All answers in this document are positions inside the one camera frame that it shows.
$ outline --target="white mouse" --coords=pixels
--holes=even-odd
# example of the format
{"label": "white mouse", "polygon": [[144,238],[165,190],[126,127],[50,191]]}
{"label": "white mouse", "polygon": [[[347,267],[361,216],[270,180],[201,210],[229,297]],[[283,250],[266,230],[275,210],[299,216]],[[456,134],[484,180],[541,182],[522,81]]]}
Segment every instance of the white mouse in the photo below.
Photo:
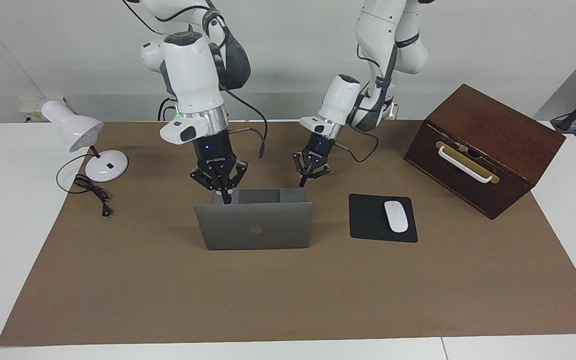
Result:
{"label": "white mouse", "polygon": [[386,217],[388,217],[391,230],[395,233],[404,233],[408,230],[408,217],[402,203],[396,200],[386,201],[383,206],[386,209]]}

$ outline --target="brown desk surface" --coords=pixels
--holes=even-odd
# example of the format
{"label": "brown desk surface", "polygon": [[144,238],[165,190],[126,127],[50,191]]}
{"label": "brown desk surface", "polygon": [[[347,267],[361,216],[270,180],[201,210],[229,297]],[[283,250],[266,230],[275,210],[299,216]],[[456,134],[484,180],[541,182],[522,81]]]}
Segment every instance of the brown desk surface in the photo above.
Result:
{"label": "brown desk surface", "polygon": [[[332,173],[306,185],[310,248],[208,251],[194,205],[212,193],[188,177],[192,145],[164,142],[162,123],[107,123],[97,147],[130,158],[105,184],[115,215],[67,196],[0,346],[576,333],[576,270],[533,196],[487,219],[403,160],[419,125],[381,125],[362,164],[333,150]],[[259,160],[254,134],[232,135],[249,161],[240,187],[296,187],[308,136],[272,123]],[[340,142],[372,146],[350,130]],[[350,238],[350,193],[411,198],[419,242]]]}

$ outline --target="power outlet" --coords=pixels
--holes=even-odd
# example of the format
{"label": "power outlet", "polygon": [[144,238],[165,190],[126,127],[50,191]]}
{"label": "power outlet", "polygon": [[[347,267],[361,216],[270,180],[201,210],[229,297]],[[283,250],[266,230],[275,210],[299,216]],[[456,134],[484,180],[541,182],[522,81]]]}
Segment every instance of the power outlet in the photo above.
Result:
{"label": "power outlet", "polygon": [[46,97],[46,98],[20,98],[21,108],[19,113],[25,123],[50,123],[50,121],[42,114],[42,107],[47,101],[56,100],[68,107],[66,99],[62,97]]}

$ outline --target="laptop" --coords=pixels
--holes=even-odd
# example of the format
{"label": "laptop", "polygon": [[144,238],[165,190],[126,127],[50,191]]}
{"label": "laptop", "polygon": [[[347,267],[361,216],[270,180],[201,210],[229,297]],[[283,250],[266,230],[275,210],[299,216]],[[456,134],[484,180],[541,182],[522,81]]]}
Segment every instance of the laptop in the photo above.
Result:
{"label": "laptop", "polygon": [[194,207],[208,250],[308,248],[313,211],[302,188],[236,189],[228,205],[215,194]]}

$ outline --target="table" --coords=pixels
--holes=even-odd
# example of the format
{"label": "table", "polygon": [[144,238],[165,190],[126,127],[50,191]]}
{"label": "table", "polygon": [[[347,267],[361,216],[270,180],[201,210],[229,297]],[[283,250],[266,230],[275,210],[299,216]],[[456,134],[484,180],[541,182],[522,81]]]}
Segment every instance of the table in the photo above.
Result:
{"label": "table", "polygon": [[[82,153],[68,153],[50,123],[0,123],[0,332],[66,198],[54,185],[55,171]],[[63,181],[76,169],[65,171]],[[573,136],[532,193],[576,266]],[[56,354],[73,359],[567,359],[576,358],[576,335],[0,348],[0,359]]]}

